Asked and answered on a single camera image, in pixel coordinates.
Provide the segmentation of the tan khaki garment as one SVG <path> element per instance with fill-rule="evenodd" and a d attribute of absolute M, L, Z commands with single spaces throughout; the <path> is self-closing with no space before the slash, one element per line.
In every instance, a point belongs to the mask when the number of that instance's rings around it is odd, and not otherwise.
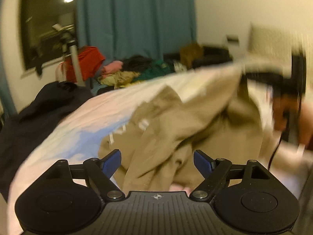
<path fill-rule="evenodd" d="M 174 184 L 194 189 L 202 182 L 193 162 L 196 150 L 244 164 L 272 146 L 240 70 L 225 68 L 210 72 L 204 90 L 188 101 L 164 87 L 102 139 L 98 156 L 121 151 L 114 178 L 124 193 L 168 191 Z"/>

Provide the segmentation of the beige clothes pile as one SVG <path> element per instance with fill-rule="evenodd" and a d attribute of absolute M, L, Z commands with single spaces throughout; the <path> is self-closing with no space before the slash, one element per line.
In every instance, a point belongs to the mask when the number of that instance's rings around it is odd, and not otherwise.
<path fill-rule="evenodd" d="M 132 82 L 133 79 L 140 76 L 140 73 L 132 71 L 118 71 L 113 74 L 103 75 L 98 78 L 98 82 L 101 85 L 108 87 L 120 88 L 123 85 L 127 85 Z"/>

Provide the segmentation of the black clothes pile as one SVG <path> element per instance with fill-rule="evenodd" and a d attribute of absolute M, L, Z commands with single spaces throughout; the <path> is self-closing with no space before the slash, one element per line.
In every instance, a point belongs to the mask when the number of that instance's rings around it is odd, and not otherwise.
<path fill-rule="evenodd" d="M 152 58 L 144 57 L 141 55 L 134 55 L 130 58 L 122 60 L 121 71 L 142 73 L 150 67 L 152 62 L 153 62 Z"/>

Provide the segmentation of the black sofa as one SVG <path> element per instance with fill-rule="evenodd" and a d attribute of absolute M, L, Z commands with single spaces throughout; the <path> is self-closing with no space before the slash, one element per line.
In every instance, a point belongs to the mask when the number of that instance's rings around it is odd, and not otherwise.
<path fill-rule="evenodd" d="M 230 55 L 227 47 L 223 46 L 202 46 L 204 50 L 204 57 L 199 60 L 195 60 L 192 63 L 192 68 L 198 68 L 201 66 L 209 66 L 222 64 L 229 61 L 233 61 L 233 57 Z M 180 52 L 168 53 L 163 55 L 164 61 L 180 61 Z"/>

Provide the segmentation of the black jacket on bed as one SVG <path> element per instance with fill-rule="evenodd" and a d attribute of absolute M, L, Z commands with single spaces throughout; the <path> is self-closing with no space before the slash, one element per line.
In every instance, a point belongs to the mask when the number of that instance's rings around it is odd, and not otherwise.
<path fill-rule="evenodd" d="M 32 103 L 7 119 L 1 130 L 1 194 L 8 200 L 10 184 L 24 160 L 61 120 L 92 98 L 91 91 L 71 82 L 45 85 Z"/>

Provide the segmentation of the brown paper bag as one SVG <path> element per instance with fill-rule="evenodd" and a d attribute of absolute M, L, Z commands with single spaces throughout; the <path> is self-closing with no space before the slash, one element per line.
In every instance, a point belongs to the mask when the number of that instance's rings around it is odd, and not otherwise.
<path fill-rule="evenodd" d="M 191 43 L 180 49 L 180 62 L 187 67 L 192 69 L 192 63 L 195 60 L 202 59 L 204 57 L 203 47 L 198 43 Z"/>

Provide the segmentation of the pink folded garment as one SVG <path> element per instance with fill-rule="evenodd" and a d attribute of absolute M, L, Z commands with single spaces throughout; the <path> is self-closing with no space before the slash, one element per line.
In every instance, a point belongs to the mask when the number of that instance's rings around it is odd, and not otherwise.
<path fill-rule="evenodd" d="M 101 77 L 105 78 L 109 74 L 114 74 L 118 72 L 122 69 L 123 64 L 124 63 L 122 61 L 112 61 L 101 69 Z"/>

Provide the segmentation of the red shirt on stand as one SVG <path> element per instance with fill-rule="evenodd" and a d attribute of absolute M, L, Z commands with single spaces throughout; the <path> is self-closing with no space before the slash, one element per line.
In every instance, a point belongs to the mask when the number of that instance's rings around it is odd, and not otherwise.
<path fill-rule="evenodd" d="M 88 78 L 93 78 L 105 59 L 106 57 L 99 52 L 97 47 L 84 46 L 80 48 L 78 50 L 78 62 L 83 81 L 86 81 Z M 71 58 L 66 58 L 63 65 L 66 72 L 66 80 L 77 83 Z"/>

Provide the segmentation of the green garment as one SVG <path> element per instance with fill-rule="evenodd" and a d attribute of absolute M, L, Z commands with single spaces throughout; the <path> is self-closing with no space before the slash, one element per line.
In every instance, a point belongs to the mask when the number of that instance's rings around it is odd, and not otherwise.
<path fill-rule="evenodd" d="M 155 60 L 144 72 L 134 78 L 132 82 L 147 81 L 161 76 L 166 76 L 174 72 L 175 69 L 173 64 L 167 63 L 164 60 Z"/>

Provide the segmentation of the garment steamer stand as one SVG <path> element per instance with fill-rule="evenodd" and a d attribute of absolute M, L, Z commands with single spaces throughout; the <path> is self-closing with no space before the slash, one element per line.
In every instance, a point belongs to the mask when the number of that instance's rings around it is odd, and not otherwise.
<path fill-rule="evenodd" d="M 85 81 L 83 80 L 80 63 L 78 60 L 77 40 L 74 32 L 74 25 L 68 25 L 62 27 L 60 24 L 52 26 L 60 35 L 60 43 L 62 44 L 62 61 L 56 68 L 56 79 L 58 81 L 67 81 L 67 60 L 72 62 L 74 75 L 76 78 L 75 84 L 80 87 L 85 87 Z"/>

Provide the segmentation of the blue curtain right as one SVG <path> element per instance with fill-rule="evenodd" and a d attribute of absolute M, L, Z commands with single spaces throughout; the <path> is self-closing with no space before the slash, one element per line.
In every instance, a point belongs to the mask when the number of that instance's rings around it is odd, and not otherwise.
<path fill-rule="evenodd" d="M 194 0 L 75 0 L 80 46 L 109 60 L 162 58 L 196 41 Z"/>

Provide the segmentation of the dark window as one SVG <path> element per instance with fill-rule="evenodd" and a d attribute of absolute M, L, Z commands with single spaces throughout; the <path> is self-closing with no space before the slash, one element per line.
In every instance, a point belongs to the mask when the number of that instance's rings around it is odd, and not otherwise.
<path fill-rule="evenodd" d="M 21 43 L 26 70 L 62 57 L 54 25 L 75 24 L 74 0 L 21 0 Z"/>

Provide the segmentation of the wall power socket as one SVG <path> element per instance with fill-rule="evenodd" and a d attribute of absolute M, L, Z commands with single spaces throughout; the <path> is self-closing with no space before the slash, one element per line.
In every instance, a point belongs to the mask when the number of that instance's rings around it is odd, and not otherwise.
<path fill-rule="evenodd" d="M 226 35 L 226 40 L 227 40 L 227 43 L 230 43 L 232 45 L 239 45 L 240 44 L 238 35 L 228 34 L 228 35 Z"/>

